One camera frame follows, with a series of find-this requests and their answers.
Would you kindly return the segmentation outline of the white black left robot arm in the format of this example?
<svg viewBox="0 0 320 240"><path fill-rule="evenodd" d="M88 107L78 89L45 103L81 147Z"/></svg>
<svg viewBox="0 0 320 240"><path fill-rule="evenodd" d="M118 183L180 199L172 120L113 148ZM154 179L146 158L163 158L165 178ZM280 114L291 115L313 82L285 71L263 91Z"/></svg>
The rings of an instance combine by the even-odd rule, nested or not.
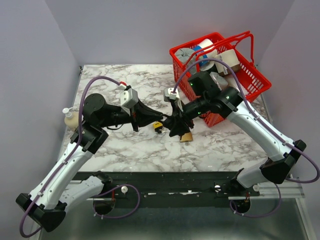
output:
<svg viewBox="0 0 320 240"><path fill-rule="evenodd" d="M126 112L120 106L106 103L99 93L90 94L80 102L79 124L70 143L49 174L30 193L21 193L16 203L47 232L55 230L66 214L76 205L90 197L107 197L111 191L111 178L101 172L94 173L82 183L67 189L78 170L103 145L108 138L106 127L132 124L135 131L155 121L163 114L144 105L140 100Z"/></svg>

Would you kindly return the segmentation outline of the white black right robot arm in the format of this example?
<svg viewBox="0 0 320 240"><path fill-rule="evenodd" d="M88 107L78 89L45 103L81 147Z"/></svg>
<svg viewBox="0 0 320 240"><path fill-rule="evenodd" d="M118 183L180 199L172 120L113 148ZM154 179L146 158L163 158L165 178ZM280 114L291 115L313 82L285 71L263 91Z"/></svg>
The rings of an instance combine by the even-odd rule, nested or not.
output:
<svg viewBox="0 0 320 240"><path fill-rule="evenodd" d="M282 184L297 163L306 144L281 134L255 110L248 109L240 92L228 86L221 89L219 83L207 72L197 72L188 79L197 98L182 104L173 88L163 91L163 98L172 106L172 114L163 125L169 135L183 136L194 127L193 120L207 112L219 114L247 133L266 152L267 159L260 164L238 171L230 183L230 191L241 196L255 184L270 181Z"/></svg>

